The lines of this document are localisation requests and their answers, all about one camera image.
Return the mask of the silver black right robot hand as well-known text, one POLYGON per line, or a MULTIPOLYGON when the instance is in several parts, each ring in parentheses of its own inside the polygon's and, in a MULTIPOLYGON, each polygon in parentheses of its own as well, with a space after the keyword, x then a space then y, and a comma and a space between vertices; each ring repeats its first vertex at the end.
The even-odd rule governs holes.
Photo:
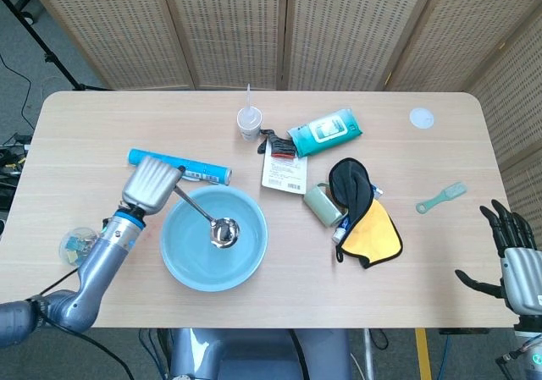
POLYGON ((479 282, 460 269, 455 275, 468 288, 505 301, 518 316, 541 314, 541 251, 537 248, 528 221, 508 210, 496 199, 491 208, 479 210, 487 219, 500 258, 501 280, 498 284, 479 282))

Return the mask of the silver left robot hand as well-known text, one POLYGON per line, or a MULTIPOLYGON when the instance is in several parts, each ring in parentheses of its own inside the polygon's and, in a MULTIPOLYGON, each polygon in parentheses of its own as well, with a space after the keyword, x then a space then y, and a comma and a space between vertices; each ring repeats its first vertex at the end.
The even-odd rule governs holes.
POLYGON ((145 216, 159 213, 184 170, 155 157, 145 156, 136 166, 122 192, 128 214, 142 220, 145 216))

